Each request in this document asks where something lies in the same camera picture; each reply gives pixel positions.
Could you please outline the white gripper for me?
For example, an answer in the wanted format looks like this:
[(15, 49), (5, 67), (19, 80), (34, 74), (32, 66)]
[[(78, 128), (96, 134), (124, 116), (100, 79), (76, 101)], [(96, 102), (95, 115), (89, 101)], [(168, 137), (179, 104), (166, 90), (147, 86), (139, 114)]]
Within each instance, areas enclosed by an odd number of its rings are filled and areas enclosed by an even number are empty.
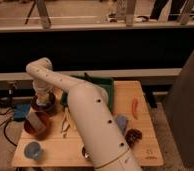
[(51, 92), (53, 86), (47, 82), (34, 79), (33, 80), (33, 88), (35, 90), (35, 94), (38, 98), (49, 98), (49, 93)]

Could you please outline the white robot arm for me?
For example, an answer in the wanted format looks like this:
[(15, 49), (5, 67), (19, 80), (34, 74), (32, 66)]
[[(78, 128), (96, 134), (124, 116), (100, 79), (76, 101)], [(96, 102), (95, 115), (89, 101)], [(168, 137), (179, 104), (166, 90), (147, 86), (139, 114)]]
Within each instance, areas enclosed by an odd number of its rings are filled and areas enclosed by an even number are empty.
[(71, 117), (95, 171), (142, 171), (108, 106), (108, 95), (88, 81), (49, 69), (48, 58), (30, 62), (26, 72), (68, 94)]

